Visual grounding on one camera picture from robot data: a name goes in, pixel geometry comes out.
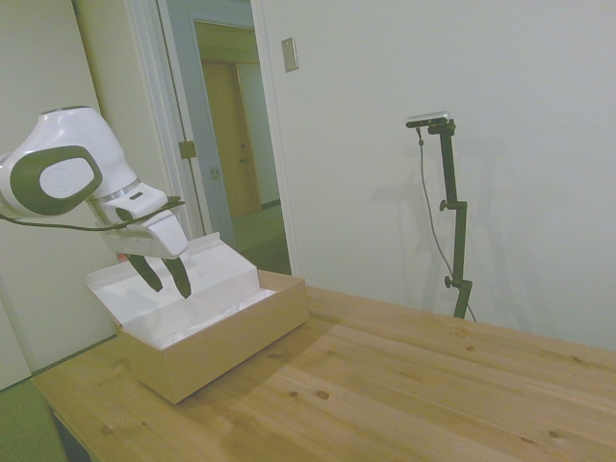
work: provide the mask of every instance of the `open box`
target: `open box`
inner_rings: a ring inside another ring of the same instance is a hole
[[[159,259],[148,258],[158,293],[129,263],[87,277],[124,336],[133,376],[173,403],[308,320],[303,279],[258,271],[218,233],[189,242],[182,260],[188,299]]]

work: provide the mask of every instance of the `stand clamp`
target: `stand clamp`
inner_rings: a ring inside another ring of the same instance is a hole
[[[445,174],[445,191],[447,199],[441,202],[441,212],[445,209],[455,210],[455,237],[453,244],[452,277],[445,278],[445,285],[459,290],[453,315],[464,319],[466,308],[471,296],[473,282],[464,280],[464,248],[466,244],[466,215],[468,203],[458,201],[455,188],[455,171],[453,168],[453,149],[451,137],[455,132],[455,123],[450,119],[447,123],[428,126],[427,133],[441,137],[441,152],[443,155],[443,172]]]

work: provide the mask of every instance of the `light switch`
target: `light switch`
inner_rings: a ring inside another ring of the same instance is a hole
[[[282,40],[282,57],[285,61],[285,70],[291,72],[299,69],[297,53],[295,52],[295,39],[293,37]]]

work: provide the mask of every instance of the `cable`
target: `cable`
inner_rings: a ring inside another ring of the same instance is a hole
[[[443,258],[443,261],[447,265],[447,269],[449,270],[449,275],[453,277],[453,271],[451,270],[451,265],[447,261],[445,257],[445,253],[443,253],[443,249],[441,248],[441,244],[439,243],[439,239],[436,237],[436,230],[434,229],[434,218],[432,217],[432,207],[430,206],[430,199],[427,195],[427,189],[425,187],[425,177],[424,177],[424,139],[422,139],[422,130],[420,127],[416,127],[417,135],[420,137],[420,159],[421,159],[421,172],[422,172],[422,186],[423,186],[423,195],[425,195],[425,203],[427,205],[427,213],[430,217],[430,229],[432,230],[432,236],[434,237],[434,242],[436,243],[436,247],[439,249],[439,253]],[[471,309],[471,305],[467,303],[466,307],[469,309],[471,316],[473,317],[473,321],[477,322],[475,317],[475,313]]]
[[[122,223],[119,224],[113,224],[110,226],[104,226],[102,228],[88,228],[86,226],[74,226],[72,224],[54,224],[54,223],[32,223],[29,221],[20,221],[18,219],[15,218],[9,218],[5,215],[0,214],[0,219],[4,220],[4,221],[8,221],[9,223],[12,224],[19,224],[21,226],[35,226],[37,228],[60,228],[60,229],[73,229],[75,231],[92,231],[92,232],[98,232],[98,231],[112,231],[114,229],[123,229],[126,228],[127,226],[131,225],[131,224],[135,224],[138,221],[145,221],[147,219],[150,219],[152,217],[154,217],[155,215],[160,214],[161,212],[164,212],[165,210],[170,210],[174,207],[178,207],[180,205],[184,205],[184,201],[179,200],[179,197],[170,197],[169,198],[169,202],[167,204],[165,204],[163,207],[161,207],[160,209],[158,209],[156,212],[152,212],[151,214],[147,214],[143,217],[139,217],[139,218],[133,218],[130,219],[128,221],[124,221]]]

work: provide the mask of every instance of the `wood grain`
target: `wood grain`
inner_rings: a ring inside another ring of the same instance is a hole
[[[616,353],[308,295],[308,322],[175,406],[121,338],[33,381],[101,461],[616,460]]]

